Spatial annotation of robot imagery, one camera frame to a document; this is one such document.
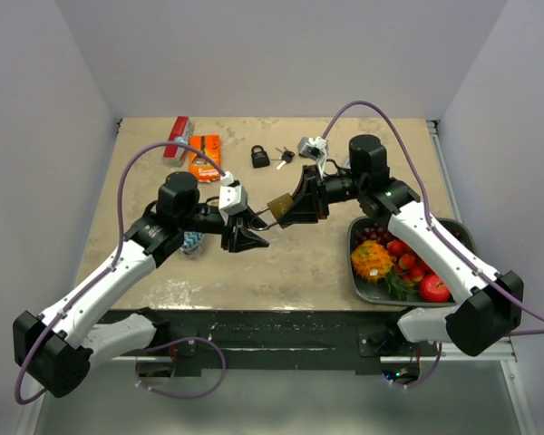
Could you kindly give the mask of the large brass padlock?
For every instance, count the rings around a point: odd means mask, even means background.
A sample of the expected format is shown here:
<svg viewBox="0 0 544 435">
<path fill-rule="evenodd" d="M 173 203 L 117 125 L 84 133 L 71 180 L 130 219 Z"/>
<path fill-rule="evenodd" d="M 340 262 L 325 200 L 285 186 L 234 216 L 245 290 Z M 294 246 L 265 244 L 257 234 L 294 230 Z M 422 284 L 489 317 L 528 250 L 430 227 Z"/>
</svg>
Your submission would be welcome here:
<svg viewBox="0 0 544 435">
<path fill-rule="evenodd" d="M 249 227 L 257 232 L 268 231 L 279 224 L 280 219 L 288 212 L 293 203 L 294 200 L 289 193 L 271 200 L 264 208 L 255 213 L 249 222 Z M 262 218 L 266 213 L 269 213 L 272 217 L 272 221 L 269 223 Z"/>
</svg>

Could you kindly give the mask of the black padlock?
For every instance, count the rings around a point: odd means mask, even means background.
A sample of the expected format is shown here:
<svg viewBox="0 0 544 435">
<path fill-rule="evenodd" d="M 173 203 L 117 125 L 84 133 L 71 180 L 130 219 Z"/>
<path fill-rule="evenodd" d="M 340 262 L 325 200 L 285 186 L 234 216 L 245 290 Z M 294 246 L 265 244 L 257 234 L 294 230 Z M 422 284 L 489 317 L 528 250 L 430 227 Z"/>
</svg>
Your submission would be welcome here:
<svg viewBox="0 0 544 435">
<path fill-rule="evenodd" d="M 254 145 L 251 148 L 250 158 L 254 169 L 262 169 L 270 165 L 270 158 L 261 145 Z"/>
</svg>

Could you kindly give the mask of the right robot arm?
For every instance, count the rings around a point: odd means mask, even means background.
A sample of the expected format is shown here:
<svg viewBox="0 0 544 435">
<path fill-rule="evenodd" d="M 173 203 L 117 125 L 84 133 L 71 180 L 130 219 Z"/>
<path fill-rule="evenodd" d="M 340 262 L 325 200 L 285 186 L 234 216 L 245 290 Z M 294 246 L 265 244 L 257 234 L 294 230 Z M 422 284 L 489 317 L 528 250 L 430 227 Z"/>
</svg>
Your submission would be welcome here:
<svg viewBox="0 0 544 435">
<path fill-rule="evenodd" d="M 477 356 L 520 325 L 524 284 L 513 271 L 500 272 L 462 245 L 425 209 L 406 183 L 390 174 L 379 138 L 350 139 L 349 169 L 325 174 L 328 146 L 321 137 L 303 138 L 301 156 L 313 160 L 277 222 L 281 227 L 316 223 L 329 205 L 355 199 L 362 211 L 406 243 L 448 287 L 453 305 L 414 308 L 403 314 L 385 337 L 388 350 L 405 356 L 418 342 L 450 342 Z"/>
</svg>

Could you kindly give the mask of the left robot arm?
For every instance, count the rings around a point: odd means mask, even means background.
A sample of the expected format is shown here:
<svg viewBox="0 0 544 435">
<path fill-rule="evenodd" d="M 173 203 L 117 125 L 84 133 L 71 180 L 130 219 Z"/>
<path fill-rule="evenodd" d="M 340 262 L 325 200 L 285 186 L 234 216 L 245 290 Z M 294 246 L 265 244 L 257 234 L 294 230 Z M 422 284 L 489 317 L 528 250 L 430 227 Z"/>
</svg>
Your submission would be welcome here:
<svg viewBox="0 0 544 435">
<path fill-rule="evenodd" d="M 118 246 L 103 264 L 39 315 L 20 314 L 13 338 L 22 373 L 61 398 L 99 363 L 133 351 L 160 355 L 171 347 L 174 334 L 169 322 L 149 308 L 115 324 L 98 322 L 128 290 L 176 253 L 189 232 L 219 235 L 229 253 L 268 247 L 257 235 L 266 224 L 249 207 L 246 190 L 231 175 L 225 181 L 218 205 L 210 206 L 200 202 L 192 174 L 169 174 L 157 199 L 120 233 Z"/>
</svg>

